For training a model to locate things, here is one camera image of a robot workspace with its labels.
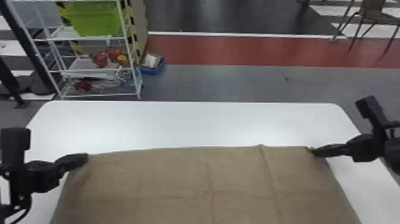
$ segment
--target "white floor line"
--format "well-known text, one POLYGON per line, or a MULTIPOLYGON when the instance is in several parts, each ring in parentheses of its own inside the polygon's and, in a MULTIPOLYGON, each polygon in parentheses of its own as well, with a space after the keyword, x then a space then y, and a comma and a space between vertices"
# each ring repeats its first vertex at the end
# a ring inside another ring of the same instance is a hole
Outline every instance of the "white floor line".
MULTIPOLYGON (((338 27, 339 23, 332 23, 333 26, 338 27)), ((358 24, 349 24, 346 26, 343 34, 348 37, 353 37, 357 30, 358 24)), ((370 27, 369 24, 361 26, 358 36, 361 36, 370 27)), ((396 26, 393 25, 375 25, 366 35, 366 38, 391 38, 396 26)), ((400 33, 397 33, 396 38, 400 38, 400 33)))
POLYGON ((22 97, 22 99, 25 99, 25 100, 51 100, 51 99, 53 99, 54 95, 55 94, 38 96, 33 93, 28 93, 28 94, 21 94, 20 96, 22 97))
POLYGON ((207 33, 207 32, 157 32, 149 31, 149 35, 161 36, 227 36, 239 38, 307 38, 307 39, 331 39, 332 35, 293 35, 293 34, 263 34, 263 33, 207 33))
POLYGON ((11 30, 7 21, 5 21, 5 18, 2 15, 0 15, 0 30, 11 30))
MULTIPOLYGON (((329 5, 329 2, 350 2, 351 0, 327 0, 325 4, 329 5)), ((322 2, 322 0, 311 0, 311 2, 322 2)), ((396 3, 396 0, 386 0, 387 3, 396 3)))
POLYGON ((0 55, 26 56, 24 49, 18 41, 0 41, 1 45, 5 45, 5 48, 0 48, 0 55))
POLYGON ((34 70, 13 70, 11 73, 16 76, 30 76, 34 70))
MULTIPOLYGON (((346 6, 331 6, 331 5, 310 5, 310 7, 315 10, 320 15, 329 16, 343 16, 347 7, 346 6)), ((360 10, 359 7, 352 7, 349 11, 348 16, 360 10)), ((395 17, 400 17, 400 8, 387 7, 383 9, 384 13, 388 13, 395 17)))

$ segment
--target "burlap cloth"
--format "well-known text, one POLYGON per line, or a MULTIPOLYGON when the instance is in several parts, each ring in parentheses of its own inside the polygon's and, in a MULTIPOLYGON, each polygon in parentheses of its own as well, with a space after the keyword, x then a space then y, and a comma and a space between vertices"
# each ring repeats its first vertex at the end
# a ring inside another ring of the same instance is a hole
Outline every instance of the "burlap cloth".
POLYGON ((359 223, 325 159, 305 148, 230 147, 92 155, 52 224, 359 223))

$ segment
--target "blue container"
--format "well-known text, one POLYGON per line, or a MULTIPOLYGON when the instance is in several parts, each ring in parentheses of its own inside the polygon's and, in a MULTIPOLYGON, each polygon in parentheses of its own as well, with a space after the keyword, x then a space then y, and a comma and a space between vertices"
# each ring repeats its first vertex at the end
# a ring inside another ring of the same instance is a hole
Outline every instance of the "blue container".
POLYGON ((157 68, 150 69, 150 68, 141 66, 140 67, 140 71, 142 72, 142 74, 150 74, 152 76, 157 76, 157 75, 161 74, 161 72, 163 71, 164 67, 165 67, 165 58, 162 57, 160 59, 160 63, 158 64, 157 68))

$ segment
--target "black robotic gripper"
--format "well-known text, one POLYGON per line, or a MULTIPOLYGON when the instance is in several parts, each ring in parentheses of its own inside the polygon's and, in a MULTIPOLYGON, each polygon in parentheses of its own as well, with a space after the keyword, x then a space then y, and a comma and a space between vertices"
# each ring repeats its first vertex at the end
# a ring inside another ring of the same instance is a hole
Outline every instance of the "black robotic gripper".
POLYGON ((400 128, 397 120, 389 121, 373 96, 358 100, 355 105, 363 118, 372 125, 371 134, 358 135, 345 144, 330 144, 310 151, 317 157, 347 155, 354 162, 370 162, 383 157, 387 166, 400 175, 400 128))
POLYGON ((30 130, 26 128, 1 129, 0 141, 0 175, 8 181, 10 187, 10 204, 0 203, 0 224, 4 224, 6 218, 24 210, 10 224, 22 220, 32 206, 33 193, 46 193, 56 188, 66 172, 83 166, 88 160, 87 154, 72 154, 53 163, 24 163, 25 151, 30 148, 30 130))

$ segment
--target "white tabletop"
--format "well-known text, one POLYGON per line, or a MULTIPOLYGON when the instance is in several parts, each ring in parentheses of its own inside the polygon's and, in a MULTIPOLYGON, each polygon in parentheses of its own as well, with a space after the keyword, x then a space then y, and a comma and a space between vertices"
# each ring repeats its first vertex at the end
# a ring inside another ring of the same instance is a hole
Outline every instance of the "white tabletop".
MULTIPOLYGON (((161 147, 317 147, 360 134, 337 105, 299 103, 52 101, 28 128, 27 161, 161 147)), ((328 162, 363 224, 398 223, 400 187, 381 161, 328 162)), ((60 192, 36 194, 22 223, 48 223, 60 192)), ((2 188, 3 199, 6 193, 2 188)))

